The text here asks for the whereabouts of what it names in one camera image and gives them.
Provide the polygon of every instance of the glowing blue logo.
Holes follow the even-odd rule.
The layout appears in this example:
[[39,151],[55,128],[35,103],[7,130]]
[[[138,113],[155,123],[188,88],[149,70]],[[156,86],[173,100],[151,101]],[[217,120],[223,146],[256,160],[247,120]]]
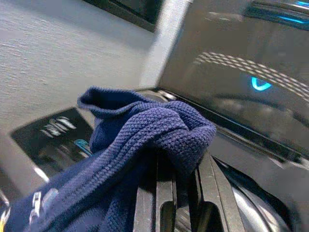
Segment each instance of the glowing blue logo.
[[268,89],[269,87],[271,87],[271,84],[266,82],[266,81],[262,81],[260,79],[257,79],[256,77],[252,76],[251,77],[251,83],[253,88],[255,88],[258,91],[264,91],[266,89]]
[[284,17],[284,16],[278,16],[278,18],[282,18],[286,21],[291,21],[291,22],[299,23],[299,24],[307,24],[308,23],[308,22],[301,21],[299,19],[294,19],[294,18],[289,18],[289,17]]
[[309,7],[309,2],[306,1],[297,1],[296,5]]

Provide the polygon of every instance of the knit fabric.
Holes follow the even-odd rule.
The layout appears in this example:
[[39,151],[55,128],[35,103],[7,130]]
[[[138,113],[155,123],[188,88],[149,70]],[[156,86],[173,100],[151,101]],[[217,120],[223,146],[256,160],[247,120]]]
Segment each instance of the knit fabric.
[[94,155],[39,189],[42,196],[50,188],[59,193],[31,225],[33,194],[13,205],[6,232],[130,232],[137,188],[151,156],[167,156],[185,185],[216,132],[183,102],[157,103],[133,91],[92,87],[78,104],[96,117]]

